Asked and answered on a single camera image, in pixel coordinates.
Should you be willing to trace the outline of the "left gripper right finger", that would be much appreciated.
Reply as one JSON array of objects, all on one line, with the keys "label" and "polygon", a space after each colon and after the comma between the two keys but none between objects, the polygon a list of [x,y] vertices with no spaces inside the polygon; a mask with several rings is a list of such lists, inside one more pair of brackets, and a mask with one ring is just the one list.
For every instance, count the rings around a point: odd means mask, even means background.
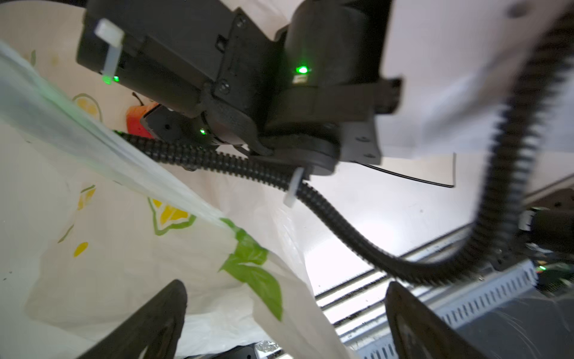
[{"label": "left gripper right finger", "polygon": [[390,283],[385,304],[400,358],[485,358],[399,282]]}]

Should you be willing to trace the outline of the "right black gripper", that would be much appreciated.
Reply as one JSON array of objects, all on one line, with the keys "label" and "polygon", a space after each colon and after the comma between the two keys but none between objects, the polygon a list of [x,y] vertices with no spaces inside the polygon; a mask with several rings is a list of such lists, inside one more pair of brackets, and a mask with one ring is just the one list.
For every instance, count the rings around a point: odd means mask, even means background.
[{"label": "right black gripper", "polygon": [[158,105],[141,118],[141,125],[154,139],[163,142],[194,146],[211,144],[211,131],[203,115],[189,118],[163,105]]}]

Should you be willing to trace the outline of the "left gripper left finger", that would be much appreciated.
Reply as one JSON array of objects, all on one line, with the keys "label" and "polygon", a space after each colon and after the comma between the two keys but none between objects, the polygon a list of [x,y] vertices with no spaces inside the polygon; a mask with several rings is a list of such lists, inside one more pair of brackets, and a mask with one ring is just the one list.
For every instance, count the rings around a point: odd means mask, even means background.
[{"label": "left gripper left finger", "polygon": [[188,296],[174,280],[81,358],[174,358]]}]

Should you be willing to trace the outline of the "red fake fruit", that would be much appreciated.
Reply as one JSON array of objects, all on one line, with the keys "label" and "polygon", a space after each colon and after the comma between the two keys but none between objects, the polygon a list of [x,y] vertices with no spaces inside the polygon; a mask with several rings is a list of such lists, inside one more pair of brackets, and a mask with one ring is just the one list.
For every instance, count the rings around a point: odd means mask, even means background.
[{"label": "red fake fruit", "polygon": [[153,139],[153,135],[141,124],[144,116],[158,106],[158,103],[130,106],[126,112],[126,128],[130,135]]}]

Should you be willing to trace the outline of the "white plastic bag fruit print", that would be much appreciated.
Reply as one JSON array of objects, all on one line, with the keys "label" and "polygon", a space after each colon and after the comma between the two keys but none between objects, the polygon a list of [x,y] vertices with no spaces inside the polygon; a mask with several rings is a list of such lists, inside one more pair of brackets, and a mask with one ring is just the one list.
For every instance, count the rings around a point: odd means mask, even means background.
[{"label": "white plastic bag fruit print", "polygon": [[272,340],[350,358],[315,302],[292,210],[262,184],[99,145],[135,99],[75,61],[82,9],[1,6],[1,356],[74,358],[173,280],[176,354]]}]

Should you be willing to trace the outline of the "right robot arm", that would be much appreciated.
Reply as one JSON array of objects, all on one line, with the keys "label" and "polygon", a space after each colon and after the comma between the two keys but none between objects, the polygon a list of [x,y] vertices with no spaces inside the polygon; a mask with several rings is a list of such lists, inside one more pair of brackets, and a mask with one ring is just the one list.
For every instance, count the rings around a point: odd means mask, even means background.
[{"label": "right robot arm", "polygon": [[[389,1],[304,1],[267,38],[243,10],[220,1],[82,1],[76,60],[103,73],[121,30],[119,64],[106,82],[174,110],[164,125],[182,138],[125,134],[121,143],[160,163],[245,177],[287,190],[294,172],[331,175],[340,162],[381,158],[375,118],[399,106],[401,79],[379,73]],[[515,238],[548,108],[573,59],[573,7],[538,40],[511,88],[493,139],[475,222],[449,257],[420,263],[376,247],[304,179],[296,198],[355,254],[414,284],[466,280]]]}]

